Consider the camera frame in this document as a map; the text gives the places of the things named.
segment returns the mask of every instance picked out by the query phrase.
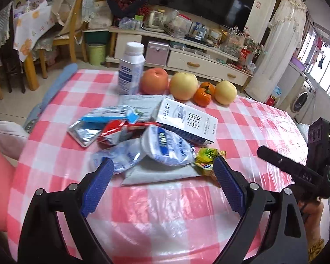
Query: trash can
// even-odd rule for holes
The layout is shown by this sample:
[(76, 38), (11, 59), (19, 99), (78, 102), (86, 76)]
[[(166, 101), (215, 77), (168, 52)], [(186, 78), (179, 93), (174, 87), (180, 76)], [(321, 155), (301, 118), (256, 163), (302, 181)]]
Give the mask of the trash can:
[(90, 44), (89, 47), (89, 63), (91, 65), (101, 65), (105, 62), (106, 45)]

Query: person's hand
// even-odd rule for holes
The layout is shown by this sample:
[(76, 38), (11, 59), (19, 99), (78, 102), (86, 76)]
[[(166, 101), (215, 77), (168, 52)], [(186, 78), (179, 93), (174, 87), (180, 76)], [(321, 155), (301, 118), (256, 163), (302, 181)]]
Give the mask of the person's hand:
[[(298, 207), (301, 209), (305, 205), (304, 202), (298, 202)], [(309, 216), (304, 223), (305, 233), (307, 235), (308, 246), (311, 247), (317, 243), (320, 236), (320, 220), (323, 213), (324, 204), (322, 201), (315, 200), (309, 202), (303, 209), (303, 213), (308, 213)]]

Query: table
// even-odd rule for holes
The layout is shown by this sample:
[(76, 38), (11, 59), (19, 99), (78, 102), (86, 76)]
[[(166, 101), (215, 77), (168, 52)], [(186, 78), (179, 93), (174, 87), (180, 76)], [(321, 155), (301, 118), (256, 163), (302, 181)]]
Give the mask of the table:
[[(91, 172), (90, 156), (66, 133), (67, 127), (92, 108), (118, 104), (117, 72), (79, 70), (47, 106), (27, 141), (16, 169), (8, 207), (8, 242), (17, 258), (26, 211), (38, 188), (65, 189)], [(264, 189), (280, 191), (291, 178), (257, 157), (260, 145), (305, 164), (308, 148), (286, 112), (237, 97), (224, 107), (211, 102), (199, 110), (218, 118), (211, 147), (226, 150), (232, 169)], [(212, 263), (234, 231), (239, 216), (221, 189), (204, 177), (120, 187), (114, 176), (95, 213), (87, 218), (100, 244), (114, 263)], [(63, 214), (58, 215), (69, 252), (78, 251)], [(259, 247), (268, 215), (247, 254)]]

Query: white pillow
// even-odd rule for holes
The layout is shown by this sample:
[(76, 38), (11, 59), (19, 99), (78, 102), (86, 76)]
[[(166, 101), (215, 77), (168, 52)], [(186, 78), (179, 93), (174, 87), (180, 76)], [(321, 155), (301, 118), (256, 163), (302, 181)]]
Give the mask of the white pillow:
[(17, 123), (0, 121), (0, 152), (18, 160), (29, 134)]

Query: white bottle cap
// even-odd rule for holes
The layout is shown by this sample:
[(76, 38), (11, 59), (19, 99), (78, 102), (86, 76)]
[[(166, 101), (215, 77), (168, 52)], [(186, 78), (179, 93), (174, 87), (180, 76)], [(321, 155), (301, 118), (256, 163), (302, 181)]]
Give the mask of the white bottle cap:
[(140, 55), (143, 54), (144, 45), (140, 42), (130, 41), (126, 43), (125, 54), (127, 55)]

